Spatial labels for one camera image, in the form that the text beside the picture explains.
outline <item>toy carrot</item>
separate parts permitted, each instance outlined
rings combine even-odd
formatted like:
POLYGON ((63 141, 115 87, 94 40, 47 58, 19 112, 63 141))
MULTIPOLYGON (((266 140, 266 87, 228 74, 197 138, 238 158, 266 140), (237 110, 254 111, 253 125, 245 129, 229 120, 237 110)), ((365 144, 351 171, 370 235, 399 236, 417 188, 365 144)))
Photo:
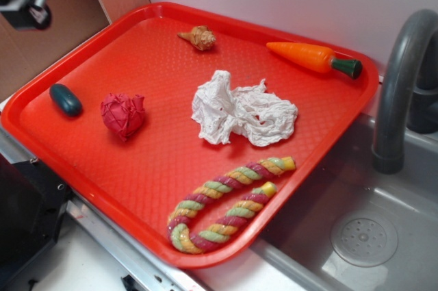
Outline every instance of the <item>toy carrot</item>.
POLYGON ((315 72, 328 73, 335 69, 357 79, 362 71, 360 60, 336 58, 334 50, 328 47, 299 42, 268 42, 266 46, 291 62, 315 72))

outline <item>red tray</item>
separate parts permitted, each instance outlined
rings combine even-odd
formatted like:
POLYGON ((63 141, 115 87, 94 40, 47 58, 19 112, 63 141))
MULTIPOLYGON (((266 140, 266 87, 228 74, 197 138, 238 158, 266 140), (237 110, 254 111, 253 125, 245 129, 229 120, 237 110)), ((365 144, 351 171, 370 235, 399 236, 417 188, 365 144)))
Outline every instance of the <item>red tray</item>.
MULTIPOLYGON (((358 80, 342 73, 320 75, 269 52, 270 41, 320 42, 173 3, 156 3, 121 18, 20 89, 1 122, 81 196, 163 260, 181 268, 218 264, 245 249, 305 180, 374 95, 378 73, 372 61, 332 47, 339 58, 363 63, 358 80), (208 25, 217 41, 201 52, 177 37, 208 25), (266 148, 243 136, 211 145, 198 138, 191 119, 197 87, 215 70, 231 73, 231 87, 266 78, 268 92, 299 109, 295 133, 266 148), (68 86, 83 113, 68 118, 54 106, 49 87, 68 86), (102 122, 108 93, 145 96, 146 122, 126 143, 102 122), (167 217, 184 196, 207 180, 251 161, 291 155, 297 169, 273 180, 279 192, 239 235, 217 251, 186 255, 167 239, 167 217)), ((263 182, 253 184, 260 186, 263 182)), ((198 231, 223 216, 243 192, 233 191, 199 214, 198 231)))

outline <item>twisted rope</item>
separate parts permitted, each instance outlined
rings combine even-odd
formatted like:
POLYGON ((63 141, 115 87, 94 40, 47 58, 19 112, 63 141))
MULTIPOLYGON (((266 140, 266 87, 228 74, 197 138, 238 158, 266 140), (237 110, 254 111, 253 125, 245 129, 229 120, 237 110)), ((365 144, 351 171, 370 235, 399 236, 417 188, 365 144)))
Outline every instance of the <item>twisted rope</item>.
POLYGON ((233 189, 250 185, 255 180, 272 179, 289 170, 295 170, 295 162, 291 157, 283 159, 271 157, 258 162, 250 162, 223 176, 207 181, 192 194, 187 195, 169 216, 168 237, 173 246, 180 252, 191 254, 201 254, 217 249, 264 207, 276 193, 275 185, 268 182, 262 187, 254 188, 207 230, 199 234, 190 233, 188 225, 198 212, 233 189))

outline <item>sink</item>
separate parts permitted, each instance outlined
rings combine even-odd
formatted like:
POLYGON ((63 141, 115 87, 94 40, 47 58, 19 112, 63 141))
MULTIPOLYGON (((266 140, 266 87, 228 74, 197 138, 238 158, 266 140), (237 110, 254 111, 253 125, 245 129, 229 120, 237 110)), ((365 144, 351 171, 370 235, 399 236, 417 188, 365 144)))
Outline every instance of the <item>sink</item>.
POLYGON ((360 115, 259 237, 308 290, 438 290, 438 142, 407 131, 403 170, 383 175, 373 130, 360 115))

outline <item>gray faucet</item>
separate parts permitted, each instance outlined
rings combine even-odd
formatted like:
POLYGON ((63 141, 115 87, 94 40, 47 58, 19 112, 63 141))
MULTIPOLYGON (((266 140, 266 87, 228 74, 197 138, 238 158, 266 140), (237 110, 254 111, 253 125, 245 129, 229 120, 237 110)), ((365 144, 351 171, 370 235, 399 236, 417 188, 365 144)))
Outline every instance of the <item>gray faucet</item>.
POLYGON ((381 89, 373 167, 397 173, 404 164, 404 131, 438 130, 438 14, 420 10, 403 25, 381 89))

